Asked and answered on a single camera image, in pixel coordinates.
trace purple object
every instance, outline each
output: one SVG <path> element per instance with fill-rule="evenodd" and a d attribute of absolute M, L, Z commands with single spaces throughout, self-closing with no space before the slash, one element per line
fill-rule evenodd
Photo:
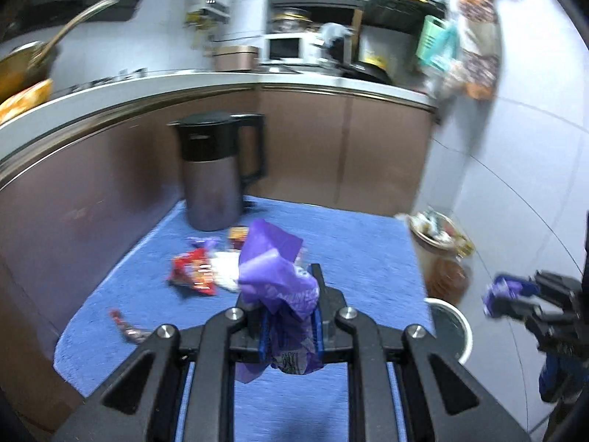
<path fill-rule="evenodd" d="M 491 318 L 500 317 L 493 313 L 493 304 L 497 298 L 519 299 L 529 298 L 538 294 L 538 286 L 525 279 L 519 279 L 508 274 L 499 274 L 483 297 L 483 310 Z"/>
<path fill-rule="evenodd" d="M 188 243 L 195 248 L 204 248 L 206 251 L 212 251 L 219 247 L 221 239 L 219 237 L 187 237 Z"/>
<path fill-rule="evenodd" d="M 311 314 L 319 286 L 294 262 L 303 240 L 257 219 L 250 225 L 239 256 L 239 286 L 247 304 L 263 304 L 270 312 L 267 333 L 270 360 L 238 364 L 236 379 L 250 382 L 268 365 L 285 373 L 307 374 L 323 367 L 316 352 Z"/>

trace kettle handle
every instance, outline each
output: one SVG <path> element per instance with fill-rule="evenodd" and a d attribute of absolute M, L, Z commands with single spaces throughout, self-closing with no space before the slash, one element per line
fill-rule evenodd
<path fill-rule="evenodd" d="M 245 192 L 245 189 L 256 181 L 262 179 L 266 175 L 266 137 L 264 115 L 260 113 L 243 113 L 237 115 L 231 115 L 236 120 L 238 128 L 242 126 L 252 126 L 257 132 L 257 156 L 258 156 L 258 170 L 252 174 L 248 174 L 241 177 L 241 191 Z"/>

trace electric kettle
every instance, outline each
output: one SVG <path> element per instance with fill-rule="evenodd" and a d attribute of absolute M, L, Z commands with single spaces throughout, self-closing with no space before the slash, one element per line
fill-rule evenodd
<path fill-rule="evenodd" d="M 266 175 L 264 115 L 230 115 L 210 111 L 170 123 L 180 138 L 182 178 L 190 225 L 200 231 L 216 231 L 236 224 L 244 209 L 243 195 L 252 183 Z M 258 170 L 241 175 L 239 128 L 257 132 Z"/>

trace red snack wrapper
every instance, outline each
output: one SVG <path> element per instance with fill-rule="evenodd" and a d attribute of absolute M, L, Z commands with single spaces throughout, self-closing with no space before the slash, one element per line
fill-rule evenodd
<path fill-rule="evenodd" d="M 214 296 L 215 288 L 211 261 L 203 248 L 176 256 L 172 260 L 170 284 L 193 289 L 205 296 Z"/>

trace brown cabinet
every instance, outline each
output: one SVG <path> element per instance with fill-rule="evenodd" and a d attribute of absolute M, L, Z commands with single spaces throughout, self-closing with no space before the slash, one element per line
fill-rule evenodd
<path fill-rule="evenodd" d="M 409 212 L 432 129 L 431 114 L 353 98 L 337 207 L 364 213 Z"/>
<path fill-rule="evenodd" d="M 268 175 L 255 196 L 334 207 L 346 99 L 301 91 L 262 91 Z"/>
<path fill-rule="evenodd" d="M 257 109 L 257 93 L 241 91 L 154 110 L 53 152 L 2 189 L 0 323 L 10 350 L 0 387 L 27 421 L 52 431 L 82 403 L 52 367 L 57 339 L 181 196 L 179 144 L 167 123 Z"/>

